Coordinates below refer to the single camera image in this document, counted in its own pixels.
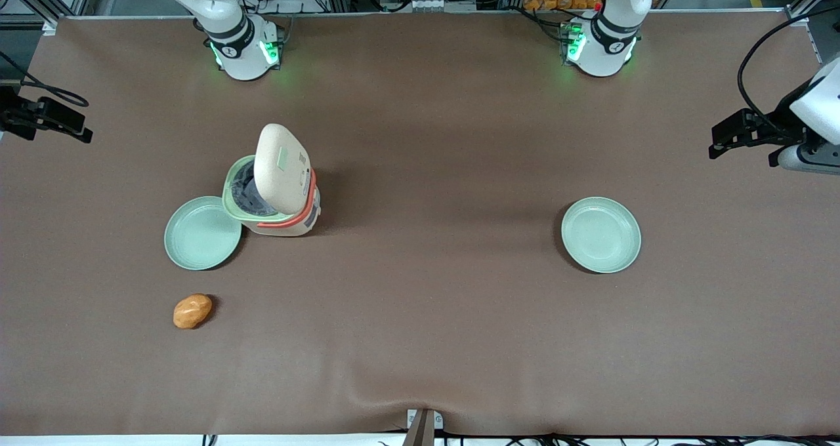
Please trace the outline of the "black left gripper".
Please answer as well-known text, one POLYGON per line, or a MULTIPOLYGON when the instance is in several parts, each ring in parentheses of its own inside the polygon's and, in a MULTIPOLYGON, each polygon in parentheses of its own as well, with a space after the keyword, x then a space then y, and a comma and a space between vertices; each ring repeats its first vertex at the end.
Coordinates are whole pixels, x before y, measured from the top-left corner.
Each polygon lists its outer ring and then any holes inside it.
POLYGON ((804 142, 807 126, 789 108, 776 110, 760 117, 756 111, 741 109, 712 127, 709 159, 720 158, 734 148, 765 144, 791 146, 804 142))

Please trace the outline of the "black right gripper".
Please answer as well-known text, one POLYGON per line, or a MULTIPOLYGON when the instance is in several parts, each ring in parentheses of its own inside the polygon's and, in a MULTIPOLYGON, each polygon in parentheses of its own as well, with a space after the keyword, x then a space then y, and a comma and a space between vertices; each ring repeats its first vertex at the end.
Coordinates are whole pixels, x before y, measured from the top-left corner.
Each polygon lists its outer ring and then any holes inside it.
POLYGON ((39 131, 60 133, 82 144, 90 144, 93 131, 85 127, 85 118, 52 98, 22 98, 10 85, 1 87, 1 129, 19 138, 33 141, 39 131))

